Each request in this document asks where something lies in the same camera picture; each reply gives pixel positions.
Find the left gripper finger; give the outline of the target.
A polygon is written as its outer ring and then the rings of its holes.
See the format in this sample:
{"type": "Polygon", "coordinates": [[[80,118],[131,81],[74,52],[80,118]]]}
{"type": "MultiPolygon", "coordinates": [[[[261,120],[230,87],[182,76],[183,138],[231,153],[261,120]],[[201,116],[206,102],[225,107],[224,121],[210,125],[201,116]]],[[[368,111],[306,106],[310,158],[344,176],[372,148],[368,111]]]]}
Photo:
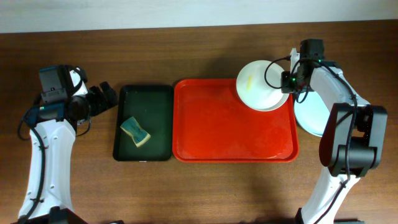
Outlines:
{"type": "Polygon", "coordinates": [[[102,82],[99,85],[103,91],[107,108],[112,108],[118,105],[118,95],[116,91],[110,87],[109,83],[102,82]]]}
{"type": "Polygon", "coordinates": [[[90,88],[90,115],[99,115],[107,110],[107,102],[104,93],[99,87],[90,88]]]}

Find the light blue plate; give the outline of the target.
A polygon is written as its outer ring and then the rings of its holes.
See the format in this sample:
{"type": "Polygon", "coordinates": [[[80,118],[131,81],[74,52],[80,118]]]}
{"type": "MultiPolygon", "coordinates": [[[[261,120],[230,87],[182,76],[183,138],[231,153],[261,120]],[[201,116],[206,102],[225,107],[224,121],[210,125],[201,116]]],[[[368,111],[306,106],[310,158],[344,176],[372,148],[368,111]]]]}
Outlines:
{"type": "Polygon", "coordinates": [[[309,92],[302,103],[294,103],[294,114],[298,124],[308,133],[322,137],[330,112],[320,95],[309,92]]]}

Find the white plate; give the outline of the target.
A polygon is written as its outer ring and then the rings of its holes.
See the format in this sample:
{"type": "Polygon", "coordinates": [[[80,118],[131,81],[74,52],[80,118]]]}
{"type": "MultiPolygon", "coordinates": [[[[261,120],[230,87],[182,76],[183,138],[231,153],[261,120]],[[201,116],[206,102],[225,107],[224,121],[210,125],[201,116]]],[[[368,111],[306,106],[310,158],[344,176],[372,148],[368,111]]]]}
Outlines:
{"type": "Polygon", "coordinates": [[[248,107],[258,111],[272,111],[280,108],[288,99],[288,93],[281,89],[270,87],[264,79],[267,71],[267,81],[272,86],[281,86],[281,74],[284,69],[268,60],[257,60],[245,65],[236,79],[236,91],[240,100],[248,107]]]}

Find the green yellow sponge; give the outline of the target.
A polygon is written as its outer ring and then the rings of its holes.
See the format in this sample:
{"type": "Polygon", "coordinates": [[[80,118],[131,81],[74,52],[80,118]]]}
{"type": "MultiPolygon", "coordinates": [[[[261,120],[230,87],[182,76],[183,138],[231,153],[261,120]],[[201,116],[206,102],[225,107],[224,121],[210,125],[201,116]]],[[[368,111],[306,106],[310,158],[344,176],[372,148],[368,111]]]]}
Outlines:
{"type": "Polygon", "coordinates": [[[137,122],[135,117],[130,117],[125,120],[120,128],[131,137],[136,147],[141,147],[145,144],[151,137],[151,135],[144,130],[141,125],[137,122]]]}

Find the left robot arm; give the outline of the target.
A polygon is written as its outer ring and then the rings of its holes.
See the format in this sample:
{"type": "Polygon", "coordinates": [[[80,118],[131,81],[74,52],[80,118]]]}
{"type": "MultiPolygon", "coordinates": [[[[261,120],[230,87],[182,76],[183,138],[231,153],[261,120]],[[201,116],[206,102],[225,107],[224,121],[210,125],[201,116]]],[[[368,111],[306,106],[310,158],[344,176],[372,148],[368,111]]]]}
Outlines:
{"type": "Polygon", "coordinates": [[[70,194],[76,128],[117,104],[115,90],[102,82],[85,95],[42,105],[35,102],[26,111],[21,121],[29,127],[32,157],[18,223],[84,223],[74,212],[70,194]]]}

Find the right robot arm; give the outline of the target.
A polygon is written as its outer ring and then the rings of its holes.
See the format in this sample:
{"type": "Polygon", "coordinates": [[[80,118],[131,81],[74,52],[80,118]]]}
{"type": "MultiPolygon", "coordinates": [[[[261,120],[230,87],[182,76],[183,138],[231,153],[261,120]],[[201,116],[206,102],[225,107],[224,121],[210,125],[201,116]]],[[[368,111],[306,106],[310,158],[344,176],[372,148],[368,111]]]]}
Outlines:
{"type": "Polygon", "coordinates": [[[319,145],[323,169],[294,222],[334,223],[348,192],[381,162],[387,111],[360,97],[335,62],[292,60],[290,72],[282,74],[282,92],[310,91],[320,96],[330,115],[319,145]]]}

